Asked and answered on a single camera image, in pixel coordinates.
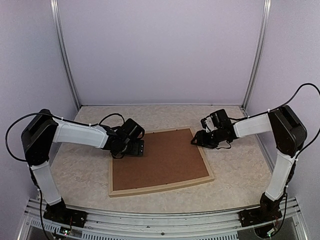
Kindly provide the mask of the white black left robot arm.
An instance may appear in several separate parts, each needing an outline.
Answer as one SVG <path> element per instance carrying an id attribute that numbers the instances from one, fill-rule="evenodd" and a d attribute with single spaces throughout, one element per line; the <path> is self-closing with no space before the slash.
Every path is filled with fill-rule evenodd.
<path id="1" fill-rule="evenodd" d="M 50 167 L 49 153 L 54 143 L 71 143 L 109 151 L 114 159 L 141 157 L 145 130 L 129 118 L 120 126 L 101 122 L 79 123 L 63 119 L 42 109 L 21 134 L 25 160 L 29 166 L 40 199 L 46 202 L 43 218 L 62 224 L 83 227 L 87 213 L 68 208 L 61 196 Z"/>

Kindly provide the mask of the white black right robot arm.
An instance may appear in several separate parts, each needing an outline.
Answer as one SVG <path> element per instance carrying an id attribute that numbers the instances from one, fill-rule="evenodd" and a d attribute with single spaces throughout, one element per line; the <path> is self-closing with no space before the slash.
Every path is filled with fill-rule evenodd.
<path id="1" fill-rule="evenodd" d="M 260 198 L 259 207 L 243 210 L 239 215 L 243 221 L 266 222 L 280 218 L 280 203 L 307 138 L 306 127 L 292 108 L 286 104 L 243 118 L 232 118 L 225 109 L 220 109 L 203 118 L 201 125 L 191 144 L 207 149 L 218 150 L 222 142 L 230 145 L 252 135 L 272 135 L 276 160 L 269 185 Z"/>

